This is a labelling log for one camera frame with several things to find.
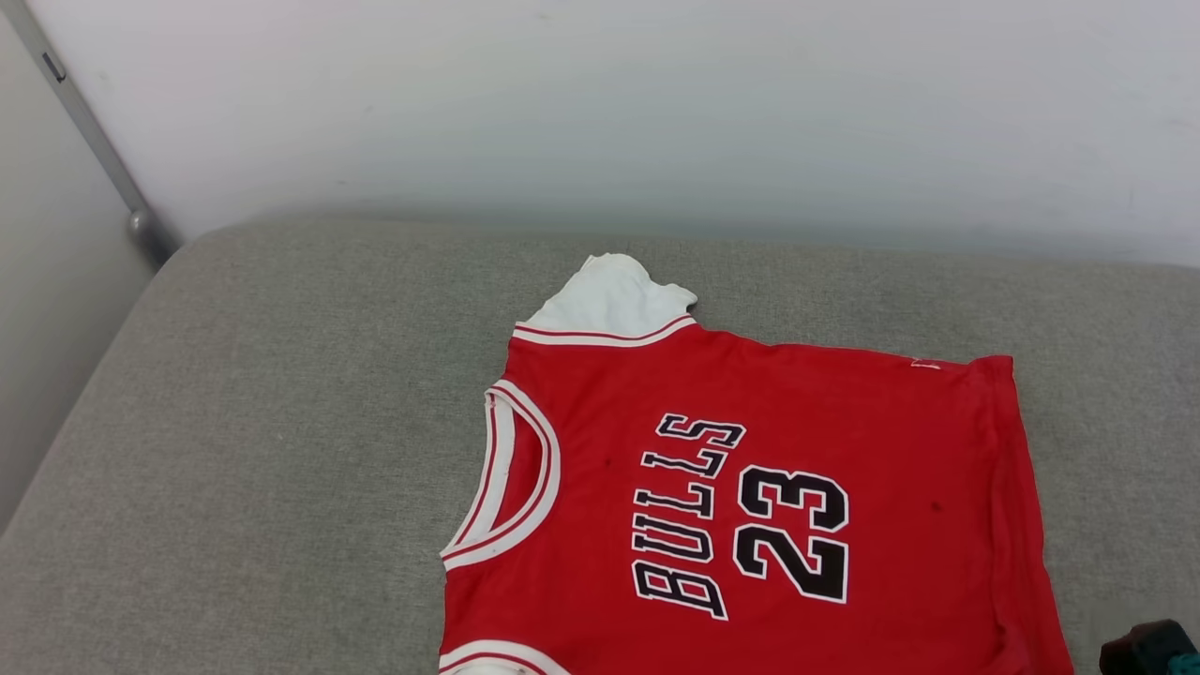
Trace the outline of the red basketball jersey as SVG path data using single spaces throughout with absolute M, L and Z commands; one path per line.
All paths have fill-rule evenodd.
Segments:
M 439 675 L 1074 675 L 1009 357 L 703 328 L 589 257 L 514 325 Z

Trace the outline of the grey fabric sofa seat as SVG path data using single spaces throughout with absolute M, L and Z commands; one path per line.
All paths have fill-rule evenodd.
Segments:
M 1200 645 L 1200 269 L 251 225 L 146 286 L 0 534 L 0 675 L 433 675 L 484 390 L 608 251 L 758 341 L 1014 357 L 1076 670 Z

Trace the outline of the grey metal wall pole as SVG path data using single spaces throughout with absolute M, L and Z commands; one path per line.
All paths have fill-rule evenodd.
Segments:
M 72 77 L 72 68 L 68 68 L 68 65 L 56 54 L 56 49 L 52 46 L 50 38 L 42 26 L 38 25 L 38 19 L 34 16 L 26 0 L 0 0 L 0 12 L 13 26 L 18 38 L 22 38 L 22 44 L 34 56 L 36 68 L 46 77 L 68 119 L 78 129 L 94 157 L 97 159 L 98 166 L 103 168 L 112 186 L 116 189 L 116 195 L 131 211 L 126 226 L 128 239 L 134 243 L 134 247 L 140 251 L 149 264 L 154 265 L 154 269 L 162 269 L 181 247 L 180 239 L 172 228 L 163 225 L 154 208 L 150 207 L 149 201 L 128 172 L 128 167 L 116 154 L 116 148 L 112 145 L 108 135 L 86 103 Z

